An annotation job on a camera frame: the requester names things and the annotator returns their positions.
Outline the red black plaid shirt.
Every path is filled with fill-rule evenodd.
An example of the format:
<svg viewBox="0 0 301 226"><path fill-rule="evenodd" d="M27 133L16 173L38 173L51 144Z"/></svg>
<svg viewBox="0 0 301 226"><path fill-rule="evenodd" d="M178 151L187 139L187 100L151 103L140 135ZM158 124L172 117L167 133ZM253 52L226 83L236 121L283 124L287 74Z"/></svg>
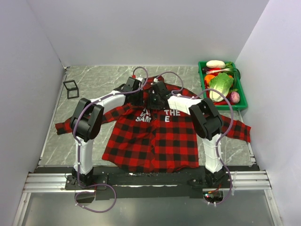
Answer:
<svg viewBox="0 0 301 226"><path fill-rule="evenodd" d="M116 122L103 161L132 172L174 172L199 166L191 117L177 110L151 110L125 104L103 115Z"/></svg>

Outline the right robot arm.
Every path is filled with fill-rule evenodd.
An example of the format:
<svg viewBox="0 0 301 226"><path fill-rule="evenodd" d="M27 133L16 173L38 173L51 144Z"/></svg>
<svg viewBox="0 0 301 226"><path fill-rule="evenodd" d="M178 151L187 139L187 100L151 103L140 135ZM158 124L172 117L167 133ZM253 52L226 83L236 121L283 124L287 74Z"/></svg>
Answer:
<svg viewBox="0 0 301 226"><path fill-rule="evenodd" d="M190 115L196 134L202 138L206 156L205 176L202 184L217 187L225 175L221 162L222 118L209 98L196 99L169 91L164 82L151 85L148 104L153 109L177 110Z"/></svg>

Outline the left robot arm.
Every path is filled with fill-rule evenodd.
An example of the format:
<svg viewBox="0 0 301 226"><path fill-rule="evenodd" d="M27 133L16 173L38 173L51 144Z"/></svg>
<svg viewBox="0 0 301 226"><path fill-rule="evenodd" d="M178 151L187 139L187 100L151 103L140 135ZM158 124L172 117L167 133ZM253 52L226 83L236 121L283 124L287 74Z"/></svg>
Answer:
<svg viewBox="0 0 301 226"><path fill-rule="evenodd" d="M82 189L88 189L93 183L92 152L94 139L98 136L103 115L123 106L132 98L143 98L145 78L129 77L125 84L115 88L109 94L96 99L82 98L71 117L70 127L76 144L76 160L72 176Z"/></svg>

